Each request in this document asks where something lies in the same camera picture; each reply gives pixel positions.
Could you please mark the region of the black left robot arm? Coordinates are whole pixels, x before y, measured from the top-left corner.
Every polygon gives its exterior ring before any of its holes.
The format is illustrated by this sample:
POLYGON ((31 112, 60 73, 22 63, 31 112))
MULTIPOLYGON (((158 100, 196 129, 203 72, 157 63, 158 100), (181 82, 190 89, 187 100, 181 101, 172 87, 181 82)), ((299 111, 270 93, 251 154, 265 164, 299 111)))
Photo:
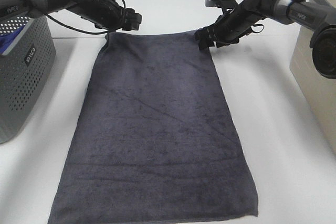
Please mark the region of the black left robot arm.
POLYGON ((142 15, 116 0, 1 0, 1 21, 18 16, 39 18, 66 9, 92 22, 103 33, 138 30, 142 15))

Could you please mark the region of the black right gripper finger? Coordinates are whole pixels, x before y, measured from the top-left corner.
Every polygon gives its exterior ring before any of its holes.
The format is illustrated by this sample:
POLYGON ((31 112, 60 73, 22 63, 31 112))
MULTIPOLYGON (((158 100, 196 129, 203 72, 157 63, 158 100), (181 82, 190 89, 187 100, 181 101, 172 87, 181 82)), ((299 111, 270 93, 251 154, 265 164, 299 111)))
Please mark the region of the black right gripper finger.
POLYGON ((209 47, 217 46, 213 26, 206 26, 201 29, 198 29, 194 33, 194 38, 198 43, 199 50, 204 50, 209 47))

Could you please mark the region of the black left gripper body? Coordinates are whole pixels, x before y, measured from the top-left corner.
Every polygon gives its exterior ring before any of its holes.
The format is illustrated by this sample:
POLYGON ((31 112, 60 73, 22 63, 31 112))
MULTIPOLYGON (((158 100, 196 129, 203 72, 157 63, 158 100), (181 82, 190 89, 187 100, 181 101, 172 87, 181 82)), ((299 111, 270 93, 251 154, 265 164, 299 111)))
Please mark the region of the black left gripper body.
POLYGON ((76 14, 92 22, 99 29, 131 30, 127 19, 128 10, 125 1, 120 6, 116 0, 89 0, 76 4, 76 14))

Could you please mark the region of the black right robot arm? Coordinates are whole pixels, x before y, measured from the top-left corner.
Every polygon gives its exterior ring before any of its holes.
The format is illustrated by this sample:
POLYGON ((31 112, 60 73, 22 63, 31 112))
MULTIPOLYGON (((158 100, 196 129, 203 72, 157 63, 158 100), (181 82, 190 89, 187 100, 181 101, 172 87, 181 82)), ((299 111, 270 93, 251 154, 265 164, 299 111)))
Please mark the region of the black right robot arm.
POLYGON ((335 8, 306 0, 206 0, 207 7, 223 13, 215 23, 198 29, 194 37, 200 50, 239 43, 253 33, 258 21, 270 18, 281 24, 297 23, 313 32, 312 61, 323 77, 335 78, 335 8))

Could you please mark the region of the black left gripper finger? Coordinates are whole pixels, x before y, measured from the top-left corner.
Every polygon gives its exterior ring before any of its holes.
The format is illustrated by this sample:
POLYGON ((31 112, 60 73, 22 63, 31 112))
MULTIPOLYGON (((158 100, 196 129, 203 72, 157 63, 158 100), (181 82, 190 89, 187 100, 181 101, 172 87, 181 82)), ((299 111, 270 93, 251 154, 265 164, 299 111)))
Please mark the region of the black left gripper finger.
POLYGON ((122 30, 132 31, 139 30, 142 23, 142 15, 136 13, 134 9, 127 8, 122 23, 122 30))

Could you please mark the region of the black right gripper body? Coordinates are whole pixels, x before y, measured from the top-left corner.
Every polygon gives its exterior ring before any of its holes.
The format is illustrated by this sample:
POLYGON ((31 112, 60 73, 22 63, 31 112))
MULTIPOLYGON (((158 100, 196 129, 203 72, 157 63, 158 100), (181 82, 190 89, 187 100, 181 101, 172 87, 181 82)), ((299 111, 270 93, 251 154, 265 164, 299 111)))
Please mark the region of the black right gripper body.
POLYGON ((240 37, 246 35, 247 31, 258 21, 265 19, 265 16, 248 10, 246 2, 242 1, 234 10, 210 25, 207 29, 209 39, 219 43, 234 43, 240 37))

